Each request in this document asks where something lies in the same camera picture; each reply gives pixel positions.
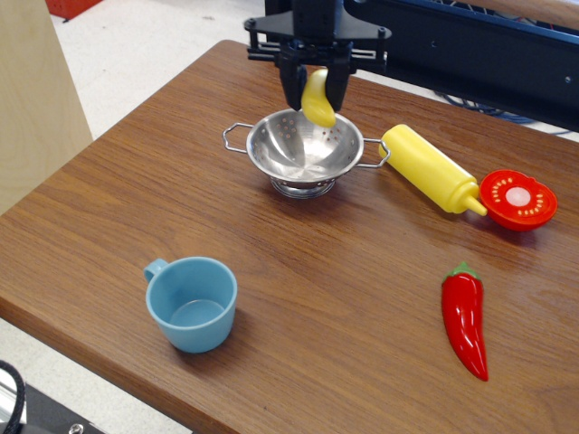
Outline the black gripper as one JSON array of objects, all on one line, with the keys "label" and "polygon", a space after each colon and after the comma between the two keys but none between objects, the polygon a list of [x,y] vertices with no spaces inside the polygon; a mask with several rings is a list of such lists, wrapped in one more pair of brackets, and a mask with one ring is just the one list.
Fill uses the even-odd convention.
[{"label": "black gripper", "polygon": [[306,66],[327,67],[326,98],[341,110],[351,73],[384,71],[385,42],[392,32],[346,11],[342,1],[293,1],[287,12],[250,18],[248,58],[271,61],[289,107],[300,111]]}]

